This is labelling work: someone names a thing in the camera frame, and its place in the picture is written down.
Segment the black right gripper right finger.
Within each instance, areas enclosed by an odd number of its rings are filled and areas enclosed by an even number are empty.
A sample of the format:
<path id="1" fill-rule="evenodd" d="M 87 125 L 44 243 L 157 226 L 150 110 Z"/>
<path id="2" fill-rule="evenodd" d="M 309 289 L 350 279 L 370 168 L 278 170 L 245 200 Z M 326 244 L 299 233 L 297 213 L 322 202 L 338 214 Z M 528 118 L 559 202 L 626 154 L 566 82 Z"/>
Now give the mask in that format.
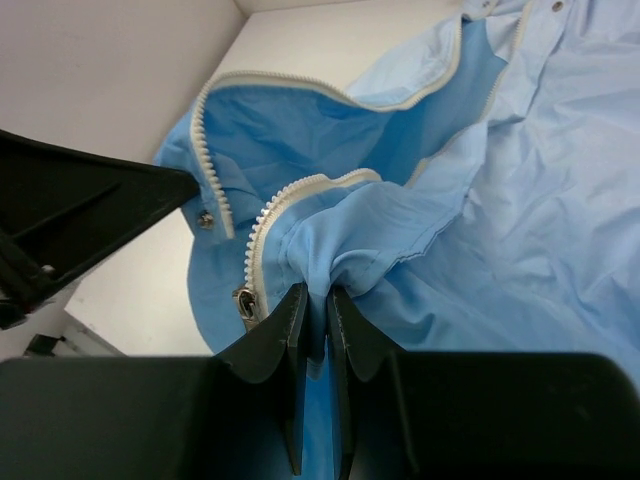
<path id="1" fill-rule="evenodd" d="M 406 468 L 393 360 L 401 348 L 342 288 L 327 297 L 327 320 L 334 476 L 400 479 Z"/>

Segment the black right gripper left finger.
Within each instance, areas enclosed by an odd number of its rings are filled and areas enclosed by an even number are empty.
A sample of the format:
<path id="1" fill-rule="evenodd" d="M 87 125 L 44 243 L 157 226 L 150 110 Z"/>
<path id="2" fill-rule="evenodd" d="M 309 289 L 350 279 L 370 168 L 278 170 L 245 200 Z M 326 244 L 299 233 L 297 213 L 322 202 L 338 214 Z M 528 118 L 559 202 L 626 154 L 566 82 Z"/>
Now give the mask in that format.
<path id="1" fill-rule="evenodd" d="M 302 470 L 308 292 L 293 285 L 275 310 L 216 356 L 216 475 Z"/>

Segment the light blue zip jacket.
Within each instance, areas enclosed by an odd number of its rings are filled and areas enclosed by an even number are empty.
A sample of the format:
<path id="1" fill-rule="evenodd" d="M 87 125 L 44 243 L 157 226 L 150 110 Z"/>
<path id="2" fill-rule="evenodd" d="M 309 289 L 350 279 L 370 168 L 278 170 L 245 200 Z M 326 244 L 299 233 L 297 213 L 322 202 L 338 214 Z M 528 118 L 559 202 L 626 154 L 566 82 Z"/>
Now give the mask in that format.
<path id="1" fill-rule="evenodd" d="M 332 286 L 410 350 L 599 353 L 639 376 L 635 1 L 469 1 L 346 91 L 214 77 L 155 161 L 200 186 L 188 293 L 212 351 L 308 286 L 306 479 L 333 474 Z"/>

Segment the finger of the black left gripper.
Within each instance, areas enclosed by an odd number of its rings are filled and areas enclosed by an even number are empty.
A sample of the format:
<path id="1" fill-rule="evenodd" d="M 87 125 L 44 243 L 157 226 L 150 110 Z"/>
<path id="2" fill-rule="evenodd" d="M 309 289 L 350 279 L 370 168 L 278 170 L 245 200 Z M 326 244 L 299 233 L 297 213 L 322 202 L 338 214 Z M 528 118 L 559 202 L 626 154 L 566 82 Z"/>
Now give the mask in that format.
<path id="1" fill-rule="evenodd" d="M 1 327 L 196 197 L 188 173 L 1 134 Z"/>

